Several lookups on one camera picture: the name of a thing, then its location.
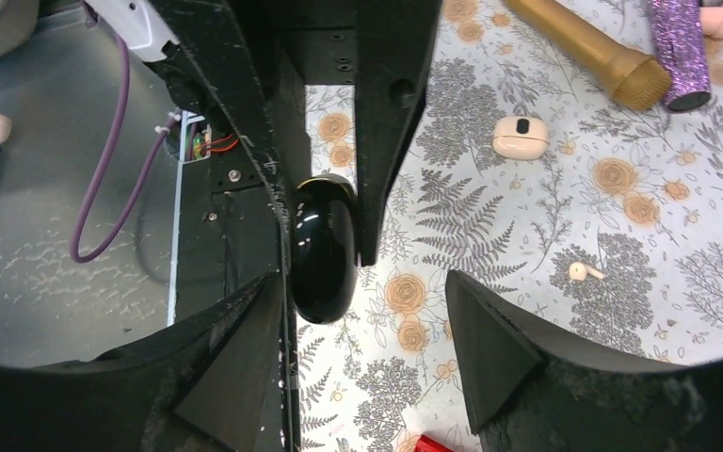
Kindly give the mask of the black glossy earbud charging case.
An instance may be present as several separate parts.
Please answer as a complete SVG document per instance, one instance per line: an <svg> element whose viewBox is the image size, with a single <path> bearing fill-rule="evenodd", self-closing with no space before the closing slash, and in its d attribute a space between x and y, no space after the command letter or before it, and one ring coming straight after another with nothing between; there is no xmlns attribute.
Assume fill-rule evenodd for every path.
<svg viewBox="0 0 723 452"><path fill-rule="evenodd" d="M301 317L330 324L348 311L356 287L357 197L338 174L315 175L295 193L291 229L291 291Z"/></svg>

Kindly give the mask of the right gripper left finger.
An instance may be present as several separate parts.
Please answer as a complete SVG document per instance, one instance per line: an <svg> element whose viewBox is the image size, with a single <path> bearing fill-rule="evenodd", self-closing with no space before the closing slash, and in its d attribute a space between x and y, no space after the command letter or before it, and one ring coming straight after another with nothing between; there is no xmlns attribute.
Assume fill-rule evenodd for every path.
<svg viewBox="0 0 723 452"><path fill-rule="evenodd" d="M0 365L0 451L251 451L279 361L268 273L89 362Z"/></svg>

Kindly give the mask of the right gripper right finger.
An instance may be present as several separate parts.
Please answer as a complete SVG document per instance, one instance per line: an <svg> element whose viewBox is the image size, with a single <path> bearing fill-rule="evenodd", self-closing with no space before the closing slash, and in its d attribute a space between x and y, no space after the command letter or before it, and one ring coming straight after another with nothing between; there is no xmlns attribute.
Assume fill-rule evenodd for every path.
<svg viewBox="0 0 723 452"><path fill-rule="evenodd" d="M605 347L452 270L445 295L470 429L487 451L723 451L723 359Z"/></svg>

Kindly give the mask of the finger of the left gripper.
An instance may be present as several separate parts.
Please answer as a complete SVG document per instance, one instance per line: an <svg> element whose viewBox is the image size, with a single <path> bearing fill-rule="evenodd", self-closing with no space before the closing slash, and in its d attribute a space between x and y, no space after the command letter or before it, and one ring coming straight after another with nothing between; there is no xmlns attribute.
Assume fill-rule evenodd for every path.
<svg viewBox="0 0 723 452"><path fill-rule="evenodd" d="M439 1L357 1L356 125L359 253L378 258L385 207L426 106Z"/></svg>
<svg viewBox="0 0 723 452"><path fill-rule="evenodd" d="M274 212L289 218L310 174L305 86L262 1L155 1L197 81L240 136Z"/></svg>

